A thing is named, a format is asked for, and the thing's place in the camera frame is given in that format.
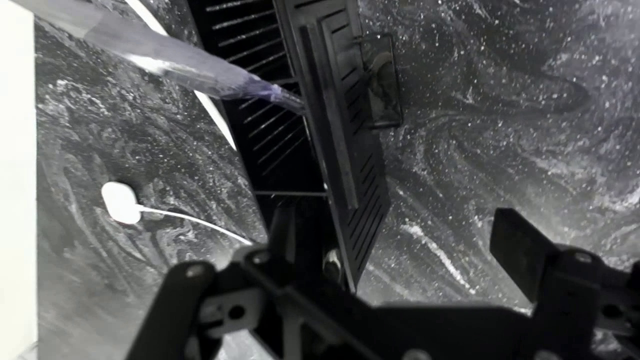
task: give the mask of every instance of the black structure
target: black structure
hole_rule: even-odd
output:
[[[324,252],[338,250],[354,291],[388,213],[383,160],[370,126],[379,126],[378,119],[381,126],[398,124],[400,92],[374,97],[375,114],[379,102],[391,109],[391,117],[374,117],[370,91],[379,79],[395,87],[391,51],[362,59],[365,38],[349,0],[188,5],[206,53],[302,97],[305,117],[265,100],[224,100],[220,106],[265,226],[279,207],[327,205],[331,233]]]
[[[209,360],[222,336],[251,331],[276,358],[543,360],[595,358],[593,328],[637,358],[640,262],[629,274],[560,248],[514,210],[497,210],[492,255],[535,304],[531,317],[487,308],[370,308],[320,271],[322,207],[277,208],[265,250],[224,273],[180,265],[165,276],[128,360]]]

